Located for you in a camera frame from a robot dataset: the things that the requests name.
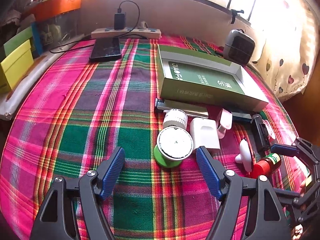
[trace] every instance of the orange basket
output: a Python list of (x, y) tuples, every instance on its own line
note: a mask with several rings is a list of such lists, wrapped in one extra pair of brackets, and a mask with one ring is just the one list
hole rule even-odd
[(45, 21), (59, 14), (73, 11), (81, 7), (81, 0), (47, 0), (38, 3), (30, 10), (23, 13), (23, 18), (34, 14), (37, 22)]

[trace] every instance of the plastic container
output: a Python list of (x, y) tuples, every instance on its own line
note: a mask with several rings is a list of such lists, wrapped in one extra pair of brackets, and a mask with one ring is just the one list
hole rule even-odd
[(260, 175), (270, 176), (281, 166), (281, 158), (276, 153), (271, 153), (262, 158), (255, 165), (253, 165), (250, 177), (257, 179)]
[(46, 0), (23, 14), (34, 14), (44, 50), (68, 43), (78, 35), (81, 0)]
[(190, 134), (193, 139), (194, 149), (205, 146), (211, 154), (220, 150), (215, 120), (194, 118), (190, 123)]

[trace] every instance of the blue gripper pad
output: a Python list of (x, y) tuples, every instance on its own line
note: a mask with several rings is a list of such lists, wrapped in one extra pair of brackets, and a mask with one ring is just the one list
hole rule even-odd
[(120, 150), (116, 153), (116, 156), (111, 161), (109, 169), (107, 170), (105, 176), (102, 179), (102, 190), (100, 193), (100, 197), (103, 200), (105, 200), (107, 197), (111, 195), (116, 181), (119, 178), (123, 165), (124, 149), (120, 148)]
[(207, 183), (210, 194), (221, 201), (223, 194), (221, 192), (220, 180), (213, 167), (211, 166), (208, 158), (205, 156), (203, 150), (200, 147), (196, 152), (196, 160), (202, 176)]
[(294, 157), (297, 155), (297, 148), (291, 145), (284, 145), (284, 144), (274, 144), (271, 146), (270, 151), (272, 153), (277, 153), (289, 157)]

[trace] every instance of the black cable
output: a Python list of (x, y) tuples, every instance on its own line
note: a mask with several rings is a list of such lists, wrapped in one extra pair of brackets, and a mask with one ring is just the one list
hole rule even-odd
[(67, 50), (61, 50), (61, 51), (52, 51), (53, 49), (57, 49), (57, 48), (60, 48), (60, 47), (63, 47), (63, 46), (67, 46), (69, 44), (72, 44), (72, 43), (76, 43), (76, 42), (80, 42), (80, 41), (91, 41), (91, 40), (95, 40), (95, 39), (88, 39), (88, 37), (91, 37), (91, 35), (86, 35), (84, 36), (81, 40), (78, 40), (78, 41), (73, 41), (73, 42), (69, 42), (69, 43), (66, 43), (66, 44), (62, 44), (60, 46), (57, 46), (57, 47), (54, 47), (52, 49), (49, 49), (49, 52), (52, 53), (52, 54), (58, 54), (58, 53), (62, 53), (62, 52), (68, 52), (68, 51), (73, 51), (73, 50), (77, 50), (77, 49), (82, 49), (82, 48), (87, 48), (87, 47), (91, 47), (93, 46), (94, 44), (92, 45), (87, 45), (87, 46), (83, 46), (83, 47), (79, 47), (79, 48), (74, 48), (74, 49), (67, 49)]
[(118, 36), (116, 36), (115, 38), (120, 38), (120, 37), (123, 37), (123, 36), (127, 35), (128, 33), (132, 32), (132, 31), (138, 26), (138, 24), (139, 24), (139, 20), (140, 20), (140, 8), (139, 8), (139, 5), (136, 4), (135, 2), (130, 1), (130, 0), (122, 1), (122, 2), (120, 3), (120, 5), (119, 5), (118, 13), (121, 13), (121, 11), (122, 11), (122, 10), (121, 10), (121, 4), (123, 4), (124, 2), (132, 2), (132, 3), (134, 3), (134, 4), (137, 6), (137, 8), (138, 8), (138, 20), (137, 20), (136, 25), (135, 25), (131, 30), (129, 30), (129, 31), (127, 31), (126, 33), (123, 33), (123, 34), (121, 34), (121, 35), (118, 35)]

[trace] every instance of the pink plastic clip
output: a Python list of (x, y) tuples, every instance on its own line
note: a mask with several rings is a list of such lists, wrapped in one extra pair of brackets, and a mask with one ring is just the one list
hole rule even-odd
[(218, 138), (222, 139), (226, 134), (226, 130), (231, 129), (232, 114), (226, 109), (222, 109), (218, 114), (216, 123), (217, 123), (217, 130), (218, 130)]

